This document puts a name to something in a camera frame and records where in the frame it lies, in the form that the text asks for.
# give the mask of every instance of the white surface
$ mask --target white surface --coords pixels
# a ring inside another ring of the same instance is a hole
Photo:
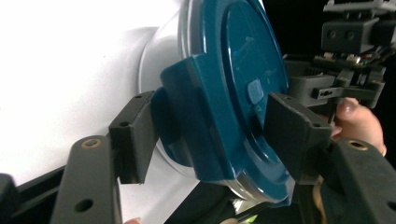
[[[65,165],[78,139],[106,134],[137,94],[154,27],[180,1],[0,2],[0,173],[20,185]],[[161,223],[197,183],[152,161],[145,185],[121,187],[124,219]]]

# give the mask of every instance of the blue lid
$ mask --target blue lid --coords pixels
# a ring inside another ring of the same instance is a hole
[[[193,55],[163,71],[152,99],[164,148],[200,180],[243,176],[273,202],[289,203],[290,176],[262,136],[268,93],[288,87],[268,19],[258,1],[199,2],[191,4]]]

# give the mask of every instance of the blue plastic object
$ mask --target blue plastic object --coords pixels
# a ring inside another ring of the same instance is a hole
[[[163,71],[152,98],[165,151],[202,181],[243,176],[273,202],[289,204],[289,173],[262,136],[268,93],[288,88],[265,12],[253,0],[201,2],[191,18],[199,31],[194,55]]]

